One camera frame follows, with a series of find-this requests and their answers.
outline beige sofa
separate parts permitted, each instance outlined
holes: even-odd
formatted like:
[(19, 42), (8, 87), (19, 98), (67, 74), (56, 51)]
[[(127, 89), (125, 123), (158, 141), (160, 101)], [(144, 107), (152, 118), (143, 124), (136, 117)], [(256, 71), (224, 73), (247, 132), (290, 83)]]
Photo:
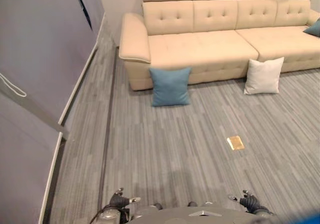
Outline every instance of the beige sofa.
[(284, 57), (282, 72), (320, 67), (319, 18), (309, 0), (144, 2), (123, 17), (119, 57), (133, 90), (153, 87), (149, 68), (192, 67), (189, 84), (243, 78), (249, 59)]

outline blue pillow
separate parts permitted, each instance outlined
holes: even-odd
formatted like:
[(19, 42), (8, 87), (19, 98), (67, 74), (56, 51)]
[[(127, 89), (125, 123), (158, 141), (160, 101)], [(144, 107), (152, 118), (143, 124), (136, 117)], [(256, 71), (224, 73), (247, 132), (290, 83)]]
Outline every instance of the blue pillow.
[(188, 105), (188, 80), (191, 68), (161, 70), (150, 68), (153, 82), (153, 107)]
[(303, 32), (320, 38), (320, 19), (318, 19), (312, 26), (305, 29)]

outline sofa seat cushion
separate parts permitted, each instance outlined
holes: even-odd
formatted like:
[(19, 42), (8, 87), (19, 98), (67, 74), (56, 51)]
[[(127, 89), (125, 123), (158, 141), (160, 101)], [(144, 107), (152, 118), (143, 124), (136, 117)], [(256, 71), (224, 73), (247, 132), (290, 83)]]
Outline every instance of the sofa seat cushion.
[(304, 33), (307, 26), (280, 26), (236, 30), (259, 53), (258, 61), (284, 57), (283, 72), (320, 67), (320, 38)]
[(234, 30), (151, 35), (151, 67), (176, 70), (192, 67), (191, 74), (241, 69), (258, 52)]

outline baseboard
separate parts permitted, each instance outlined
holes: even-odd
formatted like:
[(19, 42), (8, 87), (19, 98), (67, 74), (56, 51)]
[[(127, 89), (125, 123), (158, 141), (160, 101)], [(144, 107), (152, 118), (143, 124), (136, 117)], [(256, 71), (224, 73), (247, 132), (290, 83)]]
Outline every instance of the baseboard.
[(62, 114), (60, 116), (60, 119), (58, 121), (59, 125), (63, 126), (63, 122), (65, 121), (66, 114), (68, 113), (69, 108), (72, 107), (71, 104), (73, 103), (73, 99), (75, 98), (75, 95), (76, 95), (76, 93), (78, 91), (78, 88), (80, 87), (80, 85), (81, 85), (81, 83), (83, 81), (83, 78), (84, 78), (85, 73), (86, 73), (86, 71), (87, 71), (87, 69), (89, 67), (89, 64), (91, 63), (91, 60), (92, 60), (95, 52), (98, 49), (98, 41), (99, 41), (99, 37), (100, 37), (100, 33), (101, 33), (101, 30), (102, 30), (102, 26), (103, 26), (105, 17), (106, 17), (106, 13), (103, 14), (103, 18), (102, 18), (102, 21), (101, 21), (101, 24), (100, 24), (100, 29), (99, 29), (98, 35), (96, 37), (96, 41), (95, 41), (95, 44), (93, 46), (93, 49), (92, 49), (92, 51), (91, 51), (91, 53), (89, 55), (89, 58), (86, 61), (85, 65), (84, 65), (84, 68), (83, 68), (83, 70), (82, 70), (82, 72), (81, 72), (81, 74), (80, 74), (80, 76), (79, 76), (79, 78), (78, 78), (78, 80), (77, 80), (72, 92), (71, 92), (71, 95), (70, 95), (70, 97), (69, 97), (69, 99), (68, 99), (68, 101), (67, 101), (67, 103), (66, 103), (66, 105), (65, 105), (65, 107), (63, 109), (63, 112), (62, 112)]
[(53, 153), (53, 158), (52, 158), (52, 162), (51, 162), (51, 166), (50, 166), (48, 179), (46, 181), (46, 186), (45, 186), (44, 196), (43, 196), (43, 200), (42, 200), (42, 206), (41, 206), (41, 211), (40, 211), (38, 224), (42, 224), (44, 222), (44, 216), (45, 216), (45, 211), (46, 211), (46, 206), (47, 206), (47, 200), (48, 200), (50, 187), (51, 187), (51, 180), (52, 180), (52, 177), (53, 177), (53, 174), (54, 174), (54, 169), (55, 169), (55, 166), (56, 166), (56, 160), (57, 160), (58, 151), (59, 151), (59, 148), (60, 148), (60, 143), (62, 141), (62, 136), (63, 136), (63, 133), (59, 132), (58, 140), (56, 142), (55, 150), (54, 150), (54, 153)]

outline pillow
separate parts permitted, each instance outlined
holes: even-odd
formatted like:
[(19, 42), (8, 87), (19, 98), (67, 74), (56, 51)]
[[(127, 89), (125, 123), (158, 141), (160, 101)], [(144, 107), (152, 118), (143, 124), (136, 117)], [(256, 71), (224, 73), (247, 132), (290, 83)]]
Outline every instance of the pillow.
[(305, 29), (303, 32), (320, 38), (320, 19), (318, 19), (312, 26)]
[(188, 105), (188, 80), (191, 68), (161, 70), (150, 68), (153, 82), (153, 107)]
[(279, 77), (284, 60), (284, 57), (265, 62), (250, 59), (244, 94), (279, 93)]

